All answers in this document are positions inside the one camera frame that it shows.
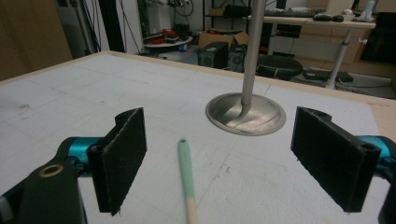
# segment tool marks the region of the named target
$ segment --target desk leg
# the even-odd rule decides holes
[[[274,53],[276,28],[277,28],[277,23],[273,23],[273,28],[271,30],[271,35],[270,35],[270,43],[268,44],[268,52],[267,52],[268,55],[273,55]]]
[[[340,69],[341,62],[343,61],[344,54],[347,50],[347,45],[349,43],[351,31],[347,30],[346,36],[344,37],[344,41],[341,44],[340,51],[338,53],[337,60],[335,61],[334,68],[332,69],[332,73],[330,74],[329,80],[327,80],[327,89],[334,89],[335,87],[335,79],[337,78],[338,70]]]

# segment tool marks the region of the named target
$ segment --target white table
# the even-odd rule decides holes
[[[326,88],[329,89],[334,89],[335,79],[337,77],[341,62],[343,61],[344,54],[347,50],[347,45],[349,43],[351,32],[354,30],[369,30],[375,28],[375,23],[373,22],[313,21],[313,19],[308,19],[308,18],[265,17],[265,15],[263,21],[273,24],[273,28],[270,36],[270,44],[268,47],[269,55],[272,55],[274,50],[302,55],[302,56],[310,56],[315,58],[320,58],[323,56],[323,53],[325,53],[326,59],[335,60],[334,68],[332,69],[332,73],[326,85]],[[341,44],[329,43],[329,42],[326,43],[322,41],[313,41],[313,40],[306,40],[299,38],[293,39],[291,41],[289,40],[289,42],[285,44],[285,42],[280,42],[278,41],[278,39],[285,40],[288,39],[287,37],[276,36],[276,27],[278,24],[325,27],[330,29],[332,28],[345,29],[346,35],[344,36],[344,41]]]
[[[69,136],[103,136],[114,117],[144,107],[148,152],[120,215],[100,214],[92,180],[79,184],[90,223],[186,223],[177,141],[191,146],[200,223],[376,223],[389,184],[373,178],[361,213],[346,214],[290,150],[296,106],[332,115],[356,134],[396,140],[395,101],[257,77],[254,93],[286,111],[263,136],[227,133],[205,116],[242,75],[102,52],[0,82],[0,192],[50,160]]]

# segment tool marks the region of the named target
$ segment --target round metal base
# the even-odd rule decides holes
[[[214,98],[207,104],[207,117],[222,130],[242,135],[273,133],[285,124],[286,113],[276,102],[253,94],[251,104],[242,105],[241,98],[241,93]]]

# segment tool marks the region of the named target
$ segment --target black chair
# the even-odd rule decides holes
[[[256,76],[290,80],[303,72],[303,66],[292,58],[261,55],[257,60]]]

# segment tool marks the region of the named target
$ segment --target black pole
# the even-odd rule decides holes
[[[125,52],[116,0],[99,0],[99,6],[102,12],[103,24],[105,25],[110,49],[118,52]]]

